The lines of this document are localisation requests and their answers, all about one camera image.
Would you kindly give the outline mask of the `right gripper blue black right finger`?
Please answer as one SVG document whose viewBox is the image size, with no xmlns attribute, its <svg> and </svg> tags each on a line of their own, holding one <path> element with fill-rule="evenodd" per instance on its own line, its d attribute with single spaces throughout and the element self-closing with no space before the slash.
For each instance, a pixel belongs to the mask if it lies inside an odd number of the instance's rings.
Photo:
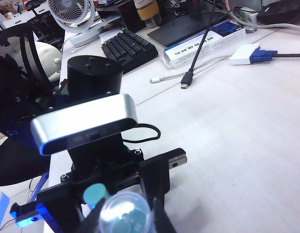
<svg viewBox="0 0 300 233">
<path fill-rule="evenodd" d="M 153 221 L 157 233 L 176 233 L 159 198 L 153 199 Z"/>
</svg>

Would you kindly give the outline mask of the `right gripper blue black left finger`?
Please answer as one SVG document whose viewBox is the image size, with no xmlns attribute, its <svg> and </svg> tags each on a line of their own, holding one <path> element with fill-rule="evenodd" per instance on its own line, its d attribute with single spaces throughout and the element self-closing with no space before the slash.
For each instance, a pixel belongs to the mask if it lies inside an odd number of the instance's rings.
<svg viewBox="0 0 300 233">
<path fill-rule="evenodd" d="M 79 233 L 96 233 L 98 231 L 98 222 L 101 209 L 106 199 L 102 198 L 96 205 L 95 208 L 89 213 L 89 215 L 82 221 L 78 228 Z"/>
</svg>

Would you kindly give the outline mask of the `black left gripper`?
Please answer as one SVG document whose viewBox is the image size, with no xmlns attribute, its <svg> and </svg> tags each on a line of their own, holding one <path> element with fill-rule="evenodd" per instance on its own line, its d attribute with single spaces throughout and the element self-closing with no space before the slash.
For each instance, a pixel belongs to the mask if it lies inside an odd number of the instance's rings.
<svg viewBox="0 0 300 233">
<path fill-rule="evenodd" d="M 85 190 L 101 183 L 109 194 L 140 185 L 153 211 L 153 199 L 170 190 L 169 171 L 187 162 L 184 149 L 177 148 L 144 159 L 140 149 L 130 150 L 120 134 L 70 149 L 71 172 L 58 185 L 40 191 L 35 201 L 14 203 L 10 215 L 24 227 L 43 219 L 55 233 L 74 233 L 84 220 L 81 205 Z"/>
</svg>

